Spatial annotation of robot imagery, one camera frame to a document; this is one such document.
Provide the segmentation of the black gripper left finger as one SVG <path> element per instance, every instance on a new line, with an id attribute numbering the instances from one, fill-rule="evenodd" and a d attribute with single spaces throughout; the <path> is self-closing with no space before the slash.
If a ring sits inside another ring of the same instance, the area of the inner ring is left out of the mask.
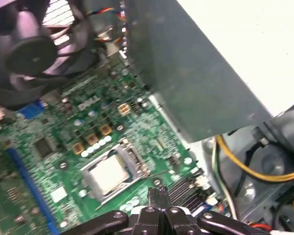
<path id="1" fill-rule="evenodd" d="M 161 224 L 163 188 L 149 188 L 147 206 L 136 207 L 131 215 L 113 210 L 62 232 L 63 235 L 158 235 Z"/>

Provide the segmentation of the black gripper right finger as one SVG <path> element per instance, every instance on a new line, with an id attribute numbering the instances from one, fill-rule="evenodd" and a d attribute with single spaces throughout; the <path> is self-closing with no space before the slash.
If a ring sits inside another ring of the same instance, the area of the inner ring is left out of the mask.
<path id="1" fill-rule="evenodd" d="M 159 187 L 165 225 L 170 235 L 268 235 L 264 229 L 253 228 L 243 222 L 214 211 L 203 211 L 197 217 L 173 206 L 166 185 Z"/>

